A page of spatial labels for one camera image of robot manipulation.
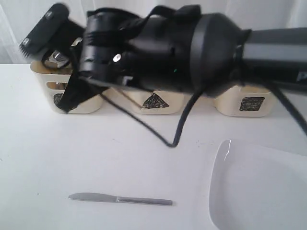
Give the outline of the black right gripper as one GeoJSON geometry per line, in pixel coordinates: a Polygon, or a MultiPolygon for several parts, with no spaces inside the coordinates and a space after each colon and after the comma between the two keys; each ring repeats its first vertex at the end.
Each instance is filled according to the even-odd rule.
{"type": "Polygon", "coordinates": [[[130,41],[142,32],[148,17],[118,8],[88,11],[83,46],[57,108],[65,113],[103,93],[108,87],[147,89],[133,66],[130,41]]]}

